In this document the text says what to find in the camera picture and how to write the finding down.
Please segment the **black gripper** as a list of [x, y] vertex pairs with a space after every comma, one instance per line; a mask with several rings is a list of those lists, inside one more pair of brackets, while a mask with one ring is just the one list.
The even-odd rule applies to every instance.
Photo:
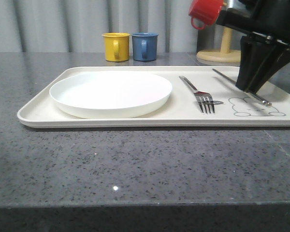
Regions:
[[277, 71], [290, 63], [290, 0], [242, 0], [241, 3], [249, 7], [247, 13], [232, 8], [222, 10], [216, 23], [254, 35], [260, 41], [242, 37], [236, 82], [240, 90], [257, 93]]

